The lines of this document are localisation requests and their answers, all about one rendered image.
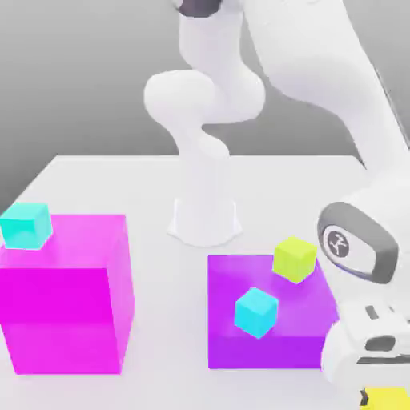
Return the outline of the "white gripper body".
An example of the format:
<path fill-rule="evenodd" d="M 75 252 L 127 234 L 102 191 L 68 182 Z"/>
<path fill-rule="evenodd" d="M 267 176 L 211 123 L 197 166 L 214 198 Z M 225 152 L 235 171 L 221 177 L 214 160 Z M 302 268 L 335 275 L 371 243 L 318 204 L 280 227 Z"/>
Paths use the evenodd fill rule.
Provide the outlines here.
<path fill-rule="evenodd" d="M 359 344 L 337 322 L 331 326 L 321 353 L 321 371 L 339 389 L 410 389 L 410 353 L 393 347 L 392 335 Z"/>

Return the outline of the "small yellow cube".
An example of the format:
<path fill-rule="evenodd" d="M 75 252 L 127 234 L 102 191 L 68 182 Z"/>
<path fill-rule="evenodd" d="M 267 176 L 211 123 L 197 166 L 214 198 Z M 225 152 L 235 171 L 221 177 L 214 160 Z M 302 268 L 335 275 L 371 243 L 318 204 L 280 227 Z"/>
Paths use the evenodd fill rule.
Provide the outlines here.
<path fill-rule="evenodd" d="M 360 410 L 410 410 L 410 394 L 406 388 L 365 388 L 368 405 Z"/>

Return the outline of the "small cyan cube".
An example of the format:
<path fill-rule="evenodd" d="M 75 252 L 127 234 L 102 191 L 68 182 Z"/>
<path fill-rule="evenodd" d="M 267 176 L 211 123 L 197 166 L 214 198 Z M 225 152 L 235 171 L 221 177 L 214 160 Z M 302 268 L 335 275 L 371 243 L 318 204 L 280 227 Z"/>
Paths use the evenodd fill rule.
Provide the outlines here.
<path fill-rule="evenodd" d="M 235 301 L 234 324 L 248 335 L 260 340 L 276 324 L 279 301 L 256 287 L 251 287 Z"/>
<path fill-rule="evenodd" d="M 49 208 L 16 202 L 0 215 L 0 231 L 6 249 L 39 250 L 53 234 Z"/>

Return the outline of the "small lime cube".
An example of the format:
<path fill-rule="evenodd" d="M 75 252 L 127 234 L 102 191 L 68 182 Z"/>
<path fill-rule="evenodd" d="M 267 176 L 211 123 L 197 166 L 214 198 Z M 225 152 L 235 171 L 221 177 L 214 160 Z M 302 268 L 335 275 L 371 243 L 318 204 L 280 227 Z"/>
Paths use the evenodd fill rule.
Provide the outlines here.
<path fill-rule="evenodd" d="M 276 246 L 272 271 L 292 283 L 302 283 L 315 270 L 316 253 L 316 245 L 290 236 Z"/>

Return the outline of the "large purple box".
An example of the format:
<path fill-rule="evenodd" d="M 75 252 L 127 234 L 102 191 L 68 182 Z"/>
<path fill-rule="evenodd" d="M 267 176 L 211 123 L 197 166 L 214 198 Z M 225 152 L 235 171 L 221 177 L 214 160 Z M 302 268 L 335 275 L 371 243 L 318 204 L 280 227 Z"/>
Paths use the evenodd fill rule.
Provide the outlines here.
<path fill-rule="evenodd" d="M 273 255 L 207 259 L 210 369 L 319 368 L 336 302 L 320 265 L 300 284 L 273 272 Z M 261 339 L 235 326 L 235 302 L 256 287 L 279 301 L 275 326 Z"/>

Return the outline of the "large magenta box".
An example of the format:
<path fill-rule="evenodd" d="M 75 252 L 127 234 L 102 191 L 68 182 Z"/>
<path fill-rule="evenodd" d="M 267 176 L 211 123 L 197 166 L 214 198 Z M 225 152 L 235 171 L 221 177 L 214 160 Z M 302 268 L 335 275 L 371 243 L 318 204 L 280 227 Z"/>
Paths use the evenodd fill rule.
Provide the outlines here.
<path fill-rule="evenodd" d="M 0 328 L 18 375 L 119 374 L 135 314 L 125 215 L 52 215 L 38 251 L 0 247 Z"/>

